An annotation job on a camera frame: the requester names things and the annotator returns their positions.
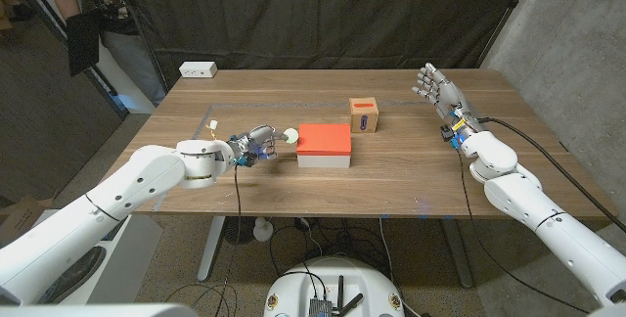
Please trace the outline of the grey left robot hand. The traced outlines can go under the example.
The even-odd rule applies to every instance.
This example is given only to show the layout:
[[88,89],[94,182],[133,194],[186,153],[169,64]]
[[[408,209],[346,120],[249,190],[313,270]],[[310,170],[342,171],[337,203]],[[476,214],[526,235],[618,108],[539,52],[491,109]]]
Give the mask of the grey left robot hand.
[[277,140],[292,144],[297,138],[297,131],[292,128],[282,131],[267,124],[256,126],[249,132],[232,135],[227,141],[233,151],[229,163],[252,167],[260,160],[274,159],[278,156],[275,151]]

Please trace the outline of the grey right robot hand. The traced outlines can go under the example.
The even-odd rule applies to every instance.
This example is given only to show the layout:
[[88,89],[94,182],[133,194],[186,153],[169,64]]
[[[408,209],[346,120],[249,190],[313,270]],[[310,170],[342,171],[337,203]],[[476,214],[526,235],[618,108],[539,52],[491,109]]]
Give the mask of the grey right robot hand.
[[472,115],[462,90],[433,64],[426,63],[420,69],[418,85],[413,86],[412,91],[434,105],[437,114],[445,122],[441,127],[442,138],[454,149],[460,149],[470,136],[484,131]]

